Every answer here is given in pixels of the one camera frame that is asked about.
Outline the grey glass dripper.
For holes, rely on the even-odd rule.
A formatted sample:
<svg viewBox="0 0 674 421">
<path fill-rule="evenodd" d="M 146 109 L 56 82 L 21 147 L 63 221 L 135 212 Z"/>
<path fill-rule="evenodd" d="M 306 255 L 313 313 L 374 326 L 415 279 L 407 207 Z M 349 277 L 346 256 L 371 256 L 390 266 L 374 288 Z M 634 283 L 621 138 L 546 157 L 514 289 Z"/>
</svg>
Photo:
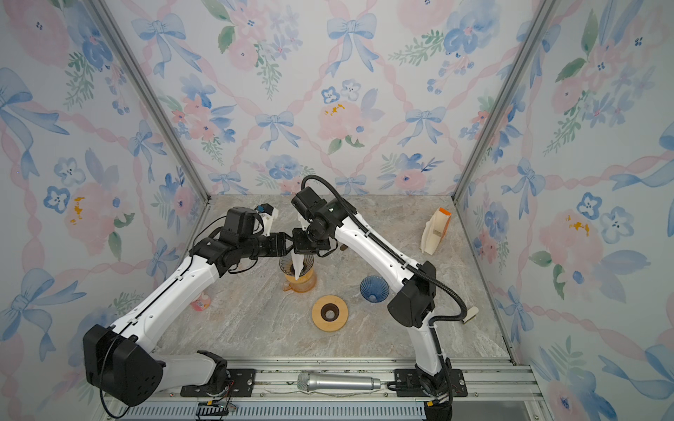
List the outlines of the grey glass dripper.
<svg viewBox="0 0 674 421">
<path fill-rule="evenodd" d="M 309 254 L 288 254 L 279 260 L 279 268 L 290 280 L 298 281 L 313 269 L 314 258 Z"/>
</svg>

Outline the white paper coffee filter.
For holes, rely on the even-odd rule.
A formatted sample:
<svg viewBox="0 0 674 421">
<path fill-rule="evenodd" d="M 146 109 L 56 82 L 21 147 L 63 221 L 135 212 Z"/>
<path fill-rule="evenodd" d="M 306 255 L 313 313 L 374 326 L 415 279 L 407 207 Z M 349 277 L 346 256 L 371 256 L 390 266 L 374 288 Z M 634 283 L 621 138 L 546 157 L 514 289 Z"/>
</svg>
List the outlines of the white paper coffee filter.
<svg viewBox="0 0 674 421">
<path fill-rule="evenodd" d="M 291 253 L 291 261 L 294 272 L 294 279 L 298 282 L 305 272 L 305 256 L 303 254 Z"/>
</svg>

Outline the orange glass carafe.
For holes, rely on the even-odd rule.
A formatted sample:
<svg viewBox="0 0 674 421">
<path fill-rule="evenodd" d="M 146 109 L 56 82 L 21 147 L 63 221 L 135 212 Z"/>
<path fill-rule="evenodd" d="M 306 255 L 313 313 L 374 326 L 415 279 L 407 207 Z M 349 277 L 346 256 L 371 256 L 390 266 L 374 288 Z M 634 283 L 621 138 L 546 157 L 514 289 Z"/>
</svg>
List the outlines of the orange glass carafe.
<svg viewBox="0 0 674 421">
<path fill-rule="evenodd" d="M 286 275 L 285 278 L 286 283 L 284 284 L 283 291 L 306 293 L 313 289 L 317 283 L 317 276 L 313 268 L 298 278 L 295 278 L 294 275 Z"/>
</svg>

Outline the blue glass dripper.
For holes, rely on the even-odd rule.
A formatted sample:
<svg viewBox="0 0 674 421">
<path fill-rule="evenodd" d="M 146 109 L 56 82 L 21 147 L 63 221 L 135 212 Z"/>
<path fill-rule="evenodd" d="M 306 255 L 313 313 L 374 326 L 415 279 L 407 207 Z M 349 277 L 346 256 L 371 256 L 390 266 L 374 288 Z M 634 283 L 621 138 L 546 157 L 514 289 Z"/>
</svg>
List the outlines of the blue glass dripper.
<svg viewBox="0 0 674 421">
<path fill-rule="evenodd" d="M 360 293 L 370 303 L 382 303 L 388 298 L 390 287 L 383 277 L 371 275 L 361 281 Z"/>
</svg>

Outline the coffee filter pack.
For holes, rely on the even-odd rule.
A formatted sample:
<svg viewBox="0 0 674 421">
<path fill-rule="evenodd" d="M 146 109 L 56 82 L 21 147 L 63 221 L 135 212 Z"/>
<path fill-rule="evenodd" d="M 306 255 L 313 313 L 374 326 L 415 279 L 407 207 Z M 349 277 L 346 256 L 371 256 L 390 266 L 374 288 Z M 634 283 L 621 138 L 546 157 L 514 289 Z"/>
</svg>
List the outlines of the coffee filter pack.
<svg viewBox="0 0 674 421">
<path fill-rule="evenodd" d="M 421 236 L 421 245 L 419 248 L 424 254 L 434 254 L 440 243 L 447 234 L 452 213 L 442 207 L 439 207 L 426 222 L 423 234 Z"/>
</svg>

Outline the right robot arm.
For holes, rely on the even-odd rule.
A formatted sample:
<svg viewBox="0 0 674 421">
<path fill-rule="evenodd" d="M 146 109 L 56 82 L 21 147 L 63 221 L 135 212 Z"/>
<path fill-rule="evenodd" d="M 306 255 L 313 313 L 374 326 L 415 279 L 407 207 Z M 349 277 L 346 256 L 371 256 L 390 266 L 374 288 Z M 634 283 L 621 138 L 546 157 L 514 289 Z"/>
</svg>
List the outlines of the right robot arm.
<svg viewBox="0 0 674 421">
<path fill-rule="evenodd" d="M 449 361 L 442 351 L 435 322 L 461 321 L 467 308 L 449 286 L 438 281 L 435 267 L 406 256 L 373 230 L 356 208 L 332 189 L 328 202 L 302 182 L 292 205 L 308 223 L 305 238 L 314 246 L 333 239 L 357 253 L 395 294 L 389 314 L 404 326 L 414 346 L 415 367 L 428 396 L 450 393 Z"/>
</svg>

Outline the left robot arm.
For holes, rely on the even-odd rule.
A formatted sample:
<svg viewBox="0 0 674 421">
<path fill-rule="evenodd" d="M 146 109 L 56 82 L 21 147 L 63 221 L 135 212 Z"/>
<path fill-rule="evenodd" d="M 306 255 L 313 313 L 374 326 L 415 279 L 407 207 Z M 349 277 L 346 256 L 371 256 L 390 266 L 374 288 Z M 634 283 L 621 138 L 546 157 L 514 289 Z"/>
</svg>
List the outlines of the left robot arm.
<svg viewBox="0 0 674 421">
<path fill-rule="evenodd" d="M 241 261 L 282 257 L 291 249 L 285 233 L 235 243 L 200 240 L 148 298 L 110 326 L 87 331 L 82 338 L 87 382 L 129 407 L 165 389 L 194 387 L 208 396 L 226 394 L 231 384 L 226 359 L 208 351 L 162 356 L 154 353 L 157 343 L 183 310 L 221 277 L 237 272 Z"/>
</svg>

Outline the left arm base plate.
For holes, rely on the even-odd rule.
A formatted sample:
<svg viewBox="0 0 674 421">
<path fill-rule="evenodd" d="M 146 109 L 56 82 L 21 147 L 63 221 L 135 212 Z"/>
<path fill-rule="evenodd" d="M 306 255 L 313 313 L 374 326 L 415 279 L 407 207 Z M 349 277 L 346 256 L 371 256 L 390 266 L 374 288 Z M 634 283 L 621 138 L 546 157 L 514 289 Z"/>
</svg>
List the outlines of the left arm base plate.
<svg viewBox="0 0 674 421">
<path fill-rule="evenodd" d="M 199 397 L 199 398 L 223 398 L 232 397 L 251 397 L 255 385 L 257 371 L 252 368 L 228 368 L 216 374 L 217 382 L 196 386 L 189 385 L 182 387 L 181 397 Z"/>
</svg>

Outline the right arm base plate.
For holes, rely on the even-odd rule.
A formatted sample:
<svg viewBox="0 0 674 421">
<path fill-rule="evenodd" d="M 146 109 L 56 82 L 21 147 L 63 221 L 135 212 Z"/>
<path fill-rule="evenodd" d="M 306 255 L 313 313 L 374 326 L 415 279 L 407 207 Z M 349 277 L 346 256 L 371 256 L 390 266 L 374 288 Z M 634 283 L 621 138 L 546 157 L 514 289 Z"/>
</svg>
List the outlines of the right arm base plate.
<svg viewBox="0 0 674 421">
<path fill-rule="evenodd" d="M 453 397 L 467 397 L 468 389 L 463 372 L 451 368 L 436 375 L 427 375 L 417 368 L 399 368 L 393 371 L 394 380 L 387 384 L 397 397 L 423 397 L 440 399 L 451 391 Z"/>
</svg>

